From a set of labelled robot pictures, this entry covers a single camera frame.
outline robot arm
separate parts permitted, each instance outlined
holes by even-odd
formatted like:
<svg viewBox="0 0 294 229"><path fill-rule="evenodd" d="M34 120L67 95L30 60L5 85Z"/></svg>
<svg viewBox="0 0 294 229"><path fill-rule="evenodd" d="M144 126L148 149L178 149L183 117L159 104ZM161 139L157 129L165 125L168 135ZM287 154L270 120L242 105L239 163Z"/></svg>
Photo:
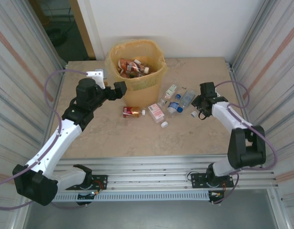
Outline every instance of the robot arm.
<svg viewBox="0 0 294 229"><path fill-rule="evenodd" d="M17 174L35 162L38 162L29 171L14 179L17 192L41 205L48 205L56 196L58 190L73 185L89 187L91 185L91 170L82 165L74 165L72 169L55 173L53 171L70 144L78 137L88 123L94 118L93 112L106 100L122 98L127 90L125 82L114 83L115 89L105 87L103 70L87 72L91 78L79 81L76 87L76 98L62 116L61 132L58 129L49 138L42 149L25 166L16 165L13 174ZM59 135L50 151L43 153Z"/></svg>
<svg viewBox="0 0 294 229"><path fill-rule="evenodd" d="M238 169L264 164L265 142L243 123L262 135L264 135L264 129L245 121L228 106L227 99L216 92L213 82L201 84L200 89L201 95L192 102L192 105L199 111L199 118L201 114L204 115L202 120L213 115L225 126L231 136L227 157L210 164L207 169L209 182L212 184L221 182L220 177L228 176Z"/></svg>

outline metal wall panel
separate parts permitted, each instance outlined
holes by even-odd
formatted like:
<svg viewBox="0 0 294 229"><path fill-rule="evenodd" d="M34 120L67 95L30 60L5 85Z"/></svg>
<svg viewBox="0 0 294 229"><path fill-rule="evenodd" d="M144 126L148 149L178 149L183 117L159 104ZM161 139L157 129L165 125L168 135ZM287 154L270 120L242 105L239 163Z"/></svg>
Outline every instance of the metal wall panel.
<svg viewBox="0 0 294 229"><path fill-rule="evenodd" d="M43 145L51 112L43 84L61 69L56 53L23 0L0 0L0 181L11 176ZM61 76L50 81L56 98ZM13 180L0 186L0 206L20 203ZM0 211L0 229L12 227L16 211Z"/></svg>
<svg viewBox="0 0 294 229"><path fill-rule="evenodd" d="M294 0L271 2L253 34L233 72L249 90L249 120L264 127L278 151L274 173L294 226ZM271 150L267 153L271 162Z"/></svg>

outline table surface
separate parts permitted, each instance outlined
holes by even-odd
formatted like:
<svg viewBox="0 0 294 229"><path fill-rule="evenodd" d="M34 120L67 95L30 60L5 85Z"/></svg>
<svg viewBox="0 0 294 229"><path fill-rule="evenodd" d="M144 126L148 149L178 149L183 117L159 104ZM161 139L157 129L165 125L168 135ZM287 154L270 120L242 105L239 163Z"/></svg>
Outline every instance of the table surface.
<svg viewBox="0 0 294 229"><path fill-rule="evenodd" d="M198 95L201 83L214 82L216 85L230 80L224 58L171 58L166 59L166 63L169 70L163 77L160 95L172 83L180 88L194 89ZM83 72L99 68L105 68L104 61L68 64L68 69ZM76 96L78 81L84 77L66 73L57 107L60 115ZM113 77L107 77L109 86L113 86ZM217 91L229 102L238 103L231 83L220 86ZM140 118L123 118L123 106L123 99L106 101L94 112L94 119L73 141L63 158L227 153L230 136L225 127L213 116L203 121L192 118L190 113L194 107L191 105L181 114L167 118L169 125L165 129L156 124L148 113Z"/></svg>

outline wire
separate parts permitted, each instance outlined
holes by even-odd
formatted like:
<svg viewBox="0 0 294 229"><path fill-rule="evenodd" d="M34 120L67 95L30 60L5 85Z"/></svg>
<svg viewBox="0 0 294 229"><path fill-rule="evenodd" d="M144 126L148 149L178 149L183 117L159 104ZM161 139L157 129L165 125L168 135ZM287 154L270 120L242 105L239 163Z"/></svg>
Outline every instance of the wire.
<svg viewBox="0 0 294 229"><path fill-rule="evenodd" d="M239 174L237 173L237 180L236 180L236 183L234 184L232 190L230 190L230 192L229 192L226 196L224 196L222 199L213 202L213 204L219 204L219 203L221 203L223 200L227 199L227 198L233 193L233 191L236 189L236 186L238 185L238 182L239 182L239 178L240 178L240 177L239 177Z"/></svg>
<svg viewBox="0 0 294 229"><path fill-rule="evenodd" d="M46 23L43 23L43 24L42 24L42 25L47 25L47 24L49 24L49 23L51 22L51 20L52 20L52 10L51 10L51 8L48 6L47 3L43 2L43 1L38 1L38 2L41 3L41 4L44 4L44 5L48 8L48 10L50 11L50 13L51 13L51 17L49 18L49 20L48 20Z"/></svg>
<svg viewBox="0 0 294 229"><path fill-rule="evenodd" d="M220 85L222 85L222 84L224 84L224 83L236 83L236 84L238 84L238 85L240 85L241 87L243 87L244 88L244 90L246 91L246 93L247 93L247 103L246 103L246 105L244 105L244 106L239 106L239 105L237 105L237 104L233 104L233 103L230 103L230 104L228 104L228 106L227 106L227 111L238 121L238 122L240 122L242 125L244 125L246 128L248 128L250 131L252 131L253 133L255 133L256 135L258 135L265 143L267 143L268 144L268 146L270 147L270 149L272 150L272 152L273 152L273 155L274 155L274 162L271 164L271 165L269 165L268 167L263 167L263 168L246 168L245 170L268 170L268 169L271 169L271 168L273 168L276 164L277 164L277 161L278 161L278 155L277 155L277 152L276 152L276 150L275 150L275 148L274 148L274 146L272 145L272 143L267 139L267 138L265 138L262 134L260 134L258 131L256 131L254 128L252 128L251 126L249 126L248 124L246 124L246 123L243 123L242 121L241 121L241 119L240 118L238 118L232 111L231 111L231 109L229 109L229 106L235 106L235 107L238 107L238 108L241 108L241 109L244 109L244 108L246 108L247 106L248 106L248 104L249 104L249 102L250 102L250 94L249 94L249 91L248 91L248 89L242 84L242 83L239 83L239 82L237 82L237 81L234 81L234 80L228 80L228 81L224 81L224 82L221 82L221 83L219 83L219 84L217 84L215 87L217 87L217 86L220 86Z"/></svg>
<svg viewBox="0 0 294 229"><path fill-rule="evenodd" d="M22 207L24 207L24 206L27 206L27 205L29 205L29 204L31 204L31 203L33 203L32 200L29 201L29 202L27 202L27 203L25 203L25 204L18 205L18 206L14 206L14 207L1 207L1 206L0 206L0 210L3 210L3 211L15 210L15 209L18 209L18 208L22 208Z"/></svg>
<svg viewBox="0 0 294 229"><path fill-rule="evenodd" d="M236 84L240 85L241 87L243 87L244 90L245 90L246 93L247 93L247 102L246 102L246 104L245 104L244 106L239 106L239 105L237 105L237 104L229 103L228 106L227 106L227 111L228 111L228 112L229 112L229 113L230 113L230 114L231 114L231 115L232 115L232 116L233 116L238 122L240 122L242 125L244 125L246 128L248 128L250 131L252 131L252 132L255 133L257 136L259 136L259 137L260 137L265 143L267 143L268 146L270 147L270 149L272 150L273 155L274 155L274 162L273 162L271 165L269 165L269 166L267 166L267 167L263 167L263 168L253 168L253 167L251 167L251 168L246 168L245 170L268 170L268 169L273 168L273 167L277 164L277 161L278 161L278 155L277 155L277 152L276 152L274 146L272 145L272 143L271 143L267 138L265 138L262 134L260 134L258 131L256 131L255 129L253 129L251 126L249 126L249 125L246 124L246 123L243 123L242 120L241 120L240 118L238 118L238 117L237 117L237 116L231 111L231 109L229 109L229 106L235 106L235 107L238 107L238 108L240 108L240 109L245 109L245 108L248 106L248 104L249 104L249 102L250 102L250 94L249 94L248 89L247 89L242 83L237 82L237 81L234 81L234 80L228 80L228 81L221 82L221 83L217 84L215 87L220 86L220 85L225 84L225 83L236 83ZM234 171L234 172L232 172L232 173L230 173L230 175L237 175L237 181L236 181L234 187L232 188L232 190L231 190L226 196L224 196L224 198L222 198L222 199L220 199L220 200L218 200L218 201L216 201L216 202L213 202L214 204L221 203L223 200L227 199L227 198L233 193L233 191L235 190L235 188L236 188L236 186L237 186L237 184L238 184L238 182L239 182L239 174L238 174L238 170L237 170L237 171Z"/></svg>
<svg viewBox="0 0 294 229"><path fill-rule="evenodd" d="M44 153L37 159L38 161L41 161L45 156L46 154L52 149L52 147L55 145L55 143L57 142L58 138L59 138L59 135L61 133L61 129L62 129L62 120L61 120L61 117L59 115L59 113L49 104L48 102L48 99L47 99L47 84L49 82L49 80L52 78L52 76L54 76L55 74L58 74L58 73L63 73L63 72L71 72L71 73L79 73L79 74L83 74L83 75L87 75L87 73L84 73L84 72L81 72L81 71L77 71L77 70L72 70L72 69L64 69L64 70L56 70L54 71L53 73L51 73L46 81L45 81L45 84L44 84L44 90L43 90L43 96L44 96L44 100L45 100L45 103L46 105L49 107L49 109L56 115L57 119L58 119L58 132L53 140L53 142L49 145L49 147L44 151ZM26 169L24 169L23 171L20 171L19 173L5 179L5 180L2 180L0 181L0 185L12 180L12 179L15 179L19 176L21 176L22 174L26 173L27 171L29 171L30 169L32 169L35 165L37 165L38 162L34 162L33 164L31 164L30 166L28 166ZM24 205L20 205L20 206L16 206L16 207L0 207L1 208L4 208L4 210L14 210L14 209L18 209L18 208L21 208L23 206L26 206L28 204L24 204Z"/></svg>
<svg viewBox="0 0 294 229"><path fill-rule="evenodd" d="M245 90L246 92L248 92L248 90L247 90L247 88L244 86L244 84L242 84L242 83L240 83L240 82L237 82L237 81L234 81L234 80L223 81L223 82L217 84L215 87L218 87L218 86L220 86L220 85L222 85L222 84L225 84L225 83L236 83L236 84L240 85L242 88L244 88L244 90ZM237 105L237 104L233 104L233 103L229 103L228 105L229 105L229 106L235 106L235 107L238 107L238 108L240 108L240 109L245 109L245 108L248 106L248 104L250 103L250 100L251 100L251 98L250 98L250 95L249 95L249 93L248 93L248 94L247 94L247 102L246 102L246 104L245 104L244 106L239 106L239 105Z"/></svg>

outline wastebasket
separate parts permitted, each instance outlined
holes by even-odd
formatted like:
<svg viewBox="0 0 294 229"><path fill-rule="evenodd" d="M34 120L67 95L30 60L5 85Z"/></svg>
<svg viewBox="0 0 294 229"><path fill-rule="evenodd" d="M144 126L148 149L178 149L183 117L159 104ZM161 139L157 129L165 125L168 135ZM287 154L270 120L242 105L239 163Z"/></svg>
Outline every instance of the wastebasket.
<svg viewBox="0 0 294 229"><path fill-rule="evenodd" d="M125 79L118 72L120 58L139 60L142 65L148 65L151 72L133 79ZM127 92L124 100L127 106L147 107L157 102L161 88L162 77L167 72L163 52L151 40L127 40L114 45L105 60L107 70L117 82L125 81Z"/></svg>

